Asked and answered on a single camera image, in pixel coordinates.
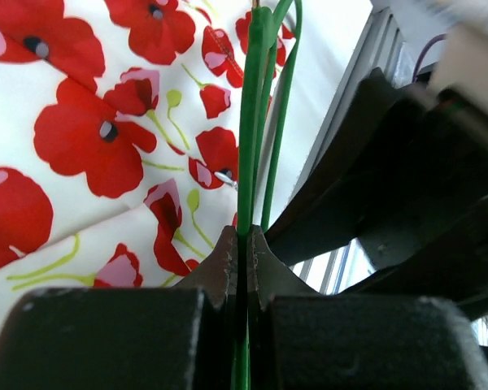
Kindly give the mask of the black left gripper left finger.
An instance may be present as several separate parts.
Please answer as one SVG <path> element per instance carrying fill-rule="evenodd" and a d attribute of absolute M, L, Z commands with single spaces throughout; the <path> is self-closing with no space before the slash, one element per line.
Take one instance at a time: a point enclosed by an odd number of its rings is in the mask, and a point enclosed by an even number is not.
<path fill-rule="evenodd" d="M 0 333 L 0 389 L 229 389 L 237 234 L 170 288 L 39 288 Z"/>

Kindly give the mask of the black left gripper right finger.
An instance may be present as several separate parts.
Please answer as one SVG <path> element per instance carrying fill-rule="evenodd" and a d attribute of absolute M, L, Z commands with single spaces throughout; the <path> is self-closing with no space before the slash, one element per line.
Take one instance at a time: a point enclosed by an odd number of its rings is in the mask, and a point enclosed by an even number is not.
<path fill-rule="evenodd" d="M 488 389 L 488 360 L 448 300 L 326 296 L 247 239 L 253 389 Z"/>

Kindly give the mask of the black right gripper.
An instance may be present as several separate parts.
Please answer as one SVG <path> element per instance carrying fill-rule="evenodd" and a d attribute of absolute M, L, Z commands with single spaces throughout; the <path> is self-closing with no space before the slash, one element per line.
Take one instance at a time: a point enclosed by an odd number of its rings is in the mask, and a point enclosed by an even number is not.
<path fill-rule="evenodd" d="M 288 266 L 357 240 L 374 272 L 350 293 L 488 314 L 488 116 L 455 90 L 396 88 L 372 70 L 265 238 Z"/>

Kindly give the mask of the green clothes hanger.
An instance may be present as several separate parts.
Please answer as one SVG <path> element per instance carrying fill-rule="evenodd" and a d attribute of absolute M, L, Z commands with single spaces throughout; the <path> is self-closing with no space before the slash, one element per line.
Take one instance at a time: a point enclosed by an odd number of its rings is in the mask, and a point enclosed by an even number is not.
<path fill-rule="evenodd" d="M 260 6 L 258 1 L 253 1 L 251 8 L 239 123 L 236 335 L 232 389 L 251 387 L 247 309 L 247 240 L 251 234 L 260 150 L 273 73 L 277 63 L 277 35 L 281 32 L 290 7 L 295 9 L 294 37 L 299 40 L 303 22 L 303 3 L 301 1 L 279 1 L 273 10 Z"/>

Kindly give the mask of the red poppy print cloth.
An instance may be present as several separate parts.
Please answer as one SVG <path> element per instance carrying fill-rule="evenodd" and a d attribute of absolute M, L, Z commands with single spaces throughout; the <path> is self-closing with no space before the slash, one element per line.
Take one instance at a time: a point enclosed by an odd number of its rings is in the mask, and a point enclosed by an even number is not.
<path fill-rule="evenodd" d="M 0 333 L 39 288 L 171 286 L 237 227 L 252 2 L 0 1 Z"/>

